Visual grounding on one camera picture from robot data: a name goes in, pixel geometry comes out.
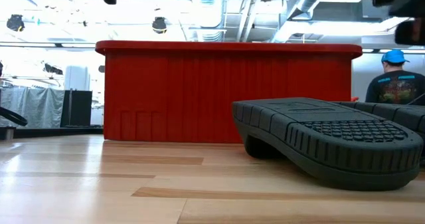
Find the light wood grain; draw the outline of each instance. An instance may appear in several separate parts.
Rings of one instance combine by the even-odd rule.
[[[343,191],[241,144],[12,140],[0,223],[425,223],[425,172],[396,191]]]

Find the wooden surface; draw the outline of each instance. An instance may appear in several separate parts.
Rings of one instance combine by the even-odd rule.
[[[342,191],[240,144],[13,140],[0,143],[0,223],[425,223],[425,173]]]

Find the blue cap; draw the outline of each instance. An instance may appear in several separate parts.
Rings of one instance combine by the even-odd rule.
[[[409,62],[408,60],[404,58],[404,53],[401,50],[388,51],[382,56],[381,61],[382,62],[388,61],[393,63]]]

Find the graphic print on shirt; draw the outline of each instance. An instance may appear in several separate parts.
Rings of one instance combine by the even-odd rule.
[[[398,78],[382,84],[379,102],[391,104],[403,104],[406,100],[415,99],[417,89],[413,82],[408,79]]]

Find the black t-shirt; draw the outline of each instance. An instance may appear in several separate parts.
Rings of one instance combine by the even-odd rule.
[[[367,89],[366,102],[408,104],[425,92],[425,76],[404,70],[374,78]],[[415,105],[425,105],[425,97]]]

